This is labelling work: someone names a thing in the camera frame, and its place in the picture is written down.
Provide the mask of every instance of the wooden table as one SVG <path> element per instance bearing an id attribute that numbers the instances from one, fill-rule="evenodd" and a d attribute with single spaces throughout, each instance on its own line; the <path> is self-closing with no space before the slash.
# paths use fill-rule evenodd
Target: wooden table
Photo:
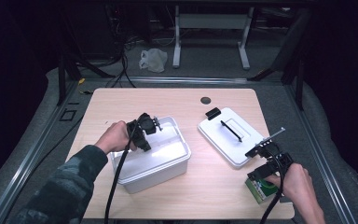
<path id="1" fill-rule="evenodd" d="M 209 97 L 205 105 L 200 99 Z M 205 113 L 214 107 L 229 107 L 269 136 L 256 94 L 249 89 L 98 89 L 94 92 L 68 158 L 83 146 L 94 144 L 119 120 L 172 117 L 188 143 L 191 158 L 187 172 L 153 188 L 129 194 L 117 185 L 110 217 L 140 219 L 243 219 L 261 218 L 269 202 L 258 204 L 244 184 L 248 173 L 265 163 L 254 158 L 233 169 L 198 130 Z M 111 161 L 95 181 L 93 197 L 84 218 L 102 218 L 114 171 Z M 290 203 L 278 203 L 269 218 L 291 218 Z"/>

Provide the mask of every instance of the green box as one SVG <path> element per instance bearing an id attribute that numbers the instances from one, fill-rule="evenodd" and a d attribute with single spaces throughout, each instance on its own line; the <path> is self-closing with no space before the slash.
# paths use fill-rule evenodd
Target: green box
<path id="1" fill-rule="evenodd" d="M 271 195 L 274 195 L 278 191 L 278 188 L 275 185 L 270 184 L 264 179 L 255 181 L 248 178 L 245 181 L 245 184 L 248 187 L 248 189 L 252 192 L 252 194 L 255 197 L 255 200 L 258 203 L 264 202 Z"/>

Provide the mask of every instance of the person's left hand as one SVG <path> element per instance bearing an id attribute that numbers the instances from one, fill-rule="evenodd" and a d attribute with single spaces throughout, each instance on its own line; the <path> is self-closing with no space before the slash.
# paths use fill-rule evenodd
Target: person's left hand
<path id="1" fill-rule="evenodd" d="M 95 146 L 100 148 L 105 154 L 109 152 L 117 152 L 124 150 L 129 142 L 129 135 L 127 132 L 127 124 L 123 120 L 113 123 L 106 132 L 95 143 Z M 131 143 L 131 149 L 136 149 L 136 146 Z"/>

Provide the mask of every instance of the white plastic bin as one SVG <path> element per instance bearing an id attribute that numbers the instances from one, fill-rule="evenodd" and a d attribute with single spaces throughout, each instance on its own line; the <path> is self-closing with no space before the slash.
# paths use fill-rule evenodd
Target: white plastic bin
<path id="1" fill-rule="evenodd" d="M 191 151 L 171 117 L 159 119 L 162 131 L 145 135 L 151 149 L 143 151 L 138 148 L 130 151 L 124 161 L 118 178 L 128 193 L 136 193 L 156 186 L 187 170 Z M 113 167 L 116 171 L 122 152 L 111 153 Z"/>

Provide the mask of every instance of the hand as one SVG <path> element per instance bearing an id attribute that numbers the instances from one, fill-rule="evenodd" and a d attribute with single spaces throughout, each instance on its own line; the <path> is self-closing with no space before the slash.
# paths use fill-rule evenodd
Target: hand
<path id="1" fill-rule="evenodd" d="M 124 121 L 113 123 L 106 132 L 95 143 L 95 146 L 100 148 L 105 154 L 112 151 L 124 150 L 129 143 L 129 136 L 127 132 L 127 124 Z M 131 149 L 136 149 L 136 146 L 131 143 Z"/>
<path id="2" fill-rule="evenodd" d="M 265 179 L 278 187 L 281 185 L 281 178 L 276 175 L 270 175 Z M 324 223 L 324 212 L 317 202 L 308 170 L 301 164 L 293 163 L 283 181 L 283 194 L 292 200 L 305 221 Z"/>

